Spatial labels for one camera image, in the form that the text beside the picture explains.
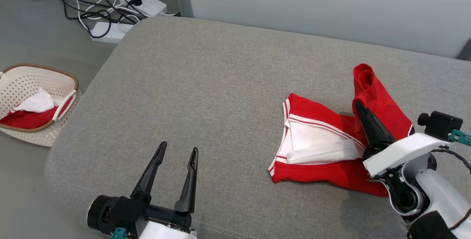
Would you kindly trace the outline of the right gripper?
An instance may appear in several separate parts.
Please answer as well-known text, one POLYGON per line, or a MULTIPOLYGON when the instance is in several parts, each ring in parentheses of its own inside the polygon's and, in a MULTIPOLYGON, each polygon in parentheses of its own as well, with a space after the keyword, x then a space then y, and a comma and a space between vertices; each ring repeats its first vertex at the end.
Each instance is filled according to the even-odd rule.
POLYGON ((386 181, 387 176, 394 172, 407 181, 444 181, 428 167, 428 160, 432 151, 449 151, 454 142, 420 132, 396 141, 370 108, 358 101, 355 109, 368 142, 363 153, 363 165, 369 181, 386 181))

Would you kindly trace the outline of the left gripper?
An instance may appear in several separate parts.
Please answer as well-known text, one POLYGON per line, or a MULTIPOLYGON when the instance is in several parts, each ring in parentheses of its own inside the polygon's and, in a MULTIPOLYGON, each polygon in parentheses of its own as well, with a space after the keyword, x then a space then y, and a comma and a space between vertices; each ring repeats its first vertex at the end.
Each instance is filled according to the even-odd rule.
POLYGON ((90 205, 87 225, 111 239, 195 239, 191 216, 195 212, 199 150, 193 148, 187 177, 174 210, 151 205, 151 191, 167 142, 161 142, 136 184, 131 198, 98 196, 90 205))

